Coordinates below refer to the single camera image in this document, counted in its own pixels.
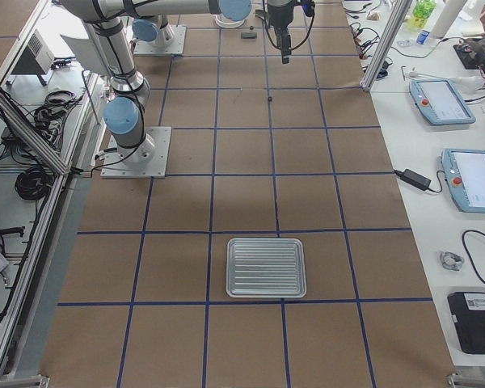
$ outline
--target aluminum tray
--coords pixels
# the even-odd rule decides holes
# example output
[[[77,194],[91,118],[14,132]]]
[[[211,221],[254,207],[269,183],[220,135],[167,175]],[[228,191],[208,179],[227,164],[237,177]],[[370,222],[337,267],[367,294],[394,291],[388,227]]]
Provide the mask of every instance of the aluminum tray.
[[[296,238],[232,238],[226,292],[231,297],[303,297],[302,242]]]

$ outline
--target end effector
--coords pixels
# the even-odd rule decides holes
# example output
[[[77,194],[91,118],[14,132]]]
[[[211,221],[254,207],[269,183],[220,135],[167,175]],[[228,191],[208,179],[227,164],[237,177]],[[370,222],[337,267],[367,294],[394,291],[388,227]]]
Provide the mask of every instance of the end effector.
[[[295,49],[291,47],[288,29],[293,22],[295,6],[302,6],[307,17],[314,17],[314,0],[268,0],[269,24],[275,30],[276,46],[280,50],[283,64],[289,63],[289,56]]]

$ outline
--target white table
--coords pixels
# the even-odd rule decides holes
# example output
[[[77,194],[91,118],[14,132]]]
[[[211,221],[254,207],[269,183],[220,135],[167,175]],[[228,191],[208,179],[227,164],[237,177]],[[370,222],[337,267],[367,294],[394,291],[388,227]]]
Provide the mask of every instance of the white table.
[[[482,5],[483,2],[480,1],[469,1],[464,10],[469,10],[471,15],[478,15]],[[443,3],[438,2],[432,18],[428,21],[428,29],[435,23],[442,8]],[[386,25],[388,10],[385,6],[379,9],[383,12],[382,20],[359,20],[362,27],[371,27],[379,33],[382,32]],[[471,22],[459,19],[447,36],[461,36],[462,29],[472,28],[478,22],[477,19]],[[373,37],[370,32],[366,34],[368,35],[364,33],[362,37]],[[404,37],[398,36],[395,41]],[[388,57],[394,64],[388,69],[389,76],[376,81],[371,91],[394,168],[409,168],[429,177],[432,180],[431,187],[435,189],[438,188],[436,172],[441,169],[439,156],[444,148],[485,150],[485,100],[470,105],[476,116],[474,124],[431,126],[414,105],[408,92],[410,80],[403,79],[401,66],[406,66],[408,72],[415,67],[420,73],[445,78],[479,74],[478,70],[463,68],[452,47],[457,42],[458,40],[442,42],[424,59],[403,57],[390,50]],[[416,56],[423,56],[430,50],[419,45],[408,48],[396,47],[403,53]],[[463,97],[472,99],[481,95],[485,95],[485,91],[478,91],[473,95],[464,92]],[[427,194],[400,180],[399,187],[453,362],[456,366],[485,366],[485,356],[465,354],[460,349],[447,303],[447,296],[453,292],[485,292],[485,285],[474,274],[461,241],[464,230],[477,229],[485,233],[485,214],[458,211],[446,186],[439,195]],[[480,273],[485,277],[485,241],[469,236],[467,242]],[[452,251],[466,258],[463,269],[460,272],[443,269],[439,259],[441,251]]]

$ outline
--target power adapter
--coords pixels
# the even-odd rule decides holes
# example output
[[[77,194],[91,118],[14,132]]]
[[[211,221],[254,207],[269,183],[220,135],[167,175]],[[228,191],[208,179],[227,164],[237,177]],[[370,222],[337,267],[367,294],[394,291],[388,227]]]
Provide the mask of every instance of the power adapter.
[[[425,192],[428,190],[429,185],[431,184],[431,180],[426,178],[425,176],[422,176],[420,174],[417,174],[416,172],[412,170],[404,170],[404,171],[399,171],[399,170],[394,170],[395,174],[404,182],[410,184],[411,186],[414,186],[418,188],[419,190],[422,190]]]

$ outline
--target green bottle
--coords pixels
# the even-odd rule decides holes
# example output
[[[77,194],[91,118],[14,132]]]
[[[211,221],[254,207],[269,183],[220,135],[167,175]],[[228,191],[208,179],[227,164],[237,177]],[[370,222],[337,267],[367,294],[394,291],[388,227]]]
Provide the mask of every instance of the green bottle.
[[[435,0],[417,0],[415,8],[413,8],[413,16],[407,22],[408,29],[417,32],[422,30],[435,9],[435,5]]]

